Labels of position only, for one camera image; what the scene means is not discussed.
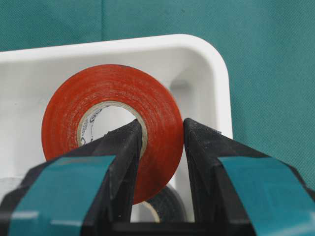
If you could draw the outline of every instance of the red tape roll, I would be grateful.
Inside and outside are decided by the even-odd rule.
[[[143,119],[147,147],[138,167],[134,204],[160,191],[172,178],[183,152],[183,122],[170,92],[152,76],[123,65],[98,65],[66,80],[51,98],[42,124],[47,160],[77,144],[79,123],[91,107],[115,101],[132,107]]]

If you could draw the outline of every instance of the white plastic surface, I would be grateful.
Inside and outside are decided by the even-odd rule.
[[[41,123],[50,98],[73,74],[109,63],[152,75],[172,92],[183,119],[190,117],[232,138],[227,69],[216,49],[200,38],[175,34],[2,52],[0,178],[23,175],[45,161]],[[185,152],[170,184],[193,220]]]

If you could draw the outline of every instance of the tape core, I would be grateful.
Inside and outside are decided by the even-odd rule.
[[[147,148],[148,143],[148,131],[147,127],[145,125],[144,120],[140,116],[140,114],[133,109],[131,106],[123,103],[123,102],[117,102],[117,101],[105,101],[101,103],[97,103],[91,108],[89,108],[84,115],[81,117],[78,128],[77,128],[77,145],[80,147],[86,143],[89,143],[90,140],[87,142],[86,139],[84,139],[84,136],[87,132],[87,130],[90,130],[90,133],[93,133],[93,123],[97,116],[103,111],[104,108],[115,106],[115,107],[122,107],[129,111],[131,114],[133,114],[137,120],[139,121],[142,129],[142,147],[140,151],[140,158],[142,157],[144,151]]]

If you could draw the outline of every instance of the teal tape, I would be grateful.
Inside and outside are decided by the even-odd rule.
[[[257,235],[315,235],[315,203],[288,166],[271,157],[219,160]]]
[[[115,156],[62,157],[43,170],[11,216],[9,236],[78,236]]]

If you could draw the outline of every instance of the tape roll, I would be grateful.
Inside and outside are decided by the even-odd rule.
[[[184,203],[171,186],[165,186],[142,204],[151,211],[155,222],[184,222],[187,219]]]
[[[81,145],[78,135],[84,118],[100,107],[119,104],[134,111],[147,135],[136,179],[136,204],[168,183],[183,152],[180,111],[170,92],[152,76],[113,64],[90,67],[73,75],[57,89],[46,108],[42,145],[47,160],[77,148]]]

